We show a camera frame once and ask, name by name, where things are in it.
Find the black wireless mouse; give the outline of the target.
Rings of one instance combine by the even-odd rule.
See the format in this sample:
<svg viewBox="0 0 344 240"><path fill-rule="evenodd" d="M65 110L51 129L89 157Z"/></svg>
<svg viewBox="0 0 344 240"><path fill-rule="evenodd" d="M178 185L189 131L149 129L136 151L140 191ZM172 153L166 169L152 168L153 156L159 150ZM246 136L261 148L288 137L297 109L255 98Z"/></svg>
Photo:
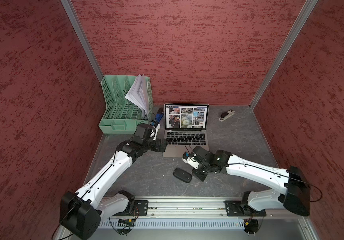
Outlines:
<svg viewBox="0 0 344 240"><path fill-rule="evenodd" d="M173 176L184 183L190 183L192 181L192 175L181 168L175 168Z"/></svg>

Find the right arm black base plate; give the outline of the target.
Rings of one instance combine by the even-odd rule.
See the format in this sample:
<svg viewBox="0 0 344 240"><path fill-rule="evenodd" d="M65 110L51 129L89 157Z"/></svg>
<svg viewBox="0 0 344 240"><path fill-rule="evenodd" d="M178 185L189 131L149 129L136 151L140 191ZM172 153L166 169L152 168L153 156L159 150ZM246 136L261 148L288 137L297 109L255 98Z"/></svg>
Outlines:
<svg viewBox="0 0 344 240"><path fill-rule="evenodd" d="M266 211L256 211L243 201L225 201L228 217L266 217Z"/></svg>

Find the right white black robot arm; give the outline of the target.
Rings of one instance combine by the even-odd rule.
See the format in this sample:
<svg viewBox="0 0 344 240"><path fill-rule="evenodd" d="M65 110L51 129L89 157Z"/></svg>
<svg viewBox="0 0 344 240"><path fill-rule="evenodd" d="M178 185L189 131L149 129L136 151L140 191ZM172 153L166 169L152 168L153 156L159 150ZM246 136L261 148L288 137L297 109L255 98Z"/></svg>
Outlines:
<svg viewBox="0 0 344 240"><path fill-rule="evenodd" d="M224 173L269 188L260 192L244 192L241 201L226 205L229 215L264 216L265 210L270 209L286 209L303 217L310 215L311 185L297 167L289 170L268 167L223 150L213 154L200 146L185 152L183 161L193 168L192 174L200 181L204 181L208 174Z"/></svg>

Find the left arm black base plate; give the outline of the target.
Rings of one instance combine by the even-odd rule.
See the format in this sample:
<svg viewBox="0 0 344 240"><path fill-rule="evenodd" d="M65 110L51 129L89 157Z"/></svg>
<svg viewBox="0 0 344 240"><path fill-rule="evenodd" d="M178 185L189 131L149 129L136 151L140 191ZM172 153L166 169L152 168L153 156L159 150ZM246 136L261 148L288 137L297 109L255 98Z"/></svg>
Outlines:
<svg viewBox="0 0 344 240"><path fill-rule="evenodd" d="M144 217L148 214L149 201L147 200L135 200L130 216L132 217Z"/></svg>

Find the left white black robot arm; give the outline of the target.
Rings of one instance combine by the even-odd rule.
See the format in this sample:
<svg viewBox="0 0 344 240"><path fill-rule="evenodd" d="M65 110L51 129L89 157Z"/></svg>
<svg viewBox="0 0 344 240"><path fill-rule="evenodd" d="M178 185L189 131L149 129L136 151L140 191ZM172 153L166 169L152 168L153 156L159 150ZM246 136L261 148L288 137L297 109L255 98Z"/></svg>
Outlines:
<svg viewBox="0 0 344 240"><path fill-rule="evenodd" d="M130 213L133 195L121 191L104 201L103 197L118 177L147 151L163 153L166 140L157 137L160 124L138 124L135 133L117 145L108 163L75 193L66 192L60 203L60 226L81 240L89 239L98 228L102 217Z"/></svg>

